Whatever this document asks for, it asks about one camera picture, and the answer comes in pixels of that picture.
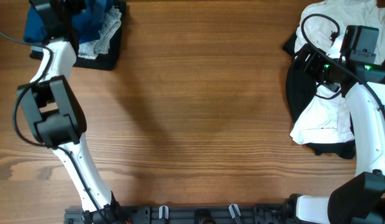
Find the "dark blue t-shirt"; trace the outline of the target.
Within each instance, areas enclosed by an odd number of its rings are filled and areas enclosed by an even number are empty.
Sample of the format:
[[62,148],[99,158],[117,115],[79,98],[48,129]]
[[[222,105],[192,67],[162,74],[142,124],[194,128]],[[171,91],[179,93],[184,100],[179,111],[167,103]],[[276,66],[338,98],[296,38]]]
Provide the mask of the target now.
[[[113,0],[86,0],[86,9],[73,16],[72,27],[78,32],[79,43],[99,39],[104,16],[114,6]],[[27,13],[24,42],[42,42],[48,32],[37,11],[31,6]]]

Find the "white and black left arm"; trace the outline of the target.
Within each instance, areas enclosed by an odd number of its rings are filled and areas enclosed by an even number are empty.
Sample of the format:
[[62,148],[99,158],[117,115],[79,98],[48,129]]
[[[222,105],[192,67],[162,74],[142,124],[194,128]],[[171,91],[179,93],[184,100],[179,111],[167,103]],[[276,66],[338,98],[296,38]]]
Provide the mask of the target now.
[[68,83],[78,55],[78,36],[72,17],[84,1],[30,0],[47,35],[38,44],[43,58],[35,77],[17,89],[14,114],[21,108],[33,145],[46,147],[65,166],[82,205],[83,223],[129,223],[95,166],[86,142],[86,118]]

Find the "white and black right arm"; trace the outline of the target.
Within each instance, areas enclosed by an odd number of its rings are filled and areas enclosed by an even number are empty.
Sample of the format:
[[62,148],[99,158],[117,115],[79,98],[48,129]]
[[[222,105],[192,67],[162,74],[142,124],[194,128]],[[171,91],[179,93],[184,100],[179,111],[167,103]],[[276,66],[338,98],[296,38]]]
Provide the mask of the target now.
[[317,154],[356,157],[356,171],[329,196],[291,196],[285,219],[385,223],[385,69],[374,62],[378,33],[348,26],[336,55],[311,41],[292,54],[286,84],[292,139]]

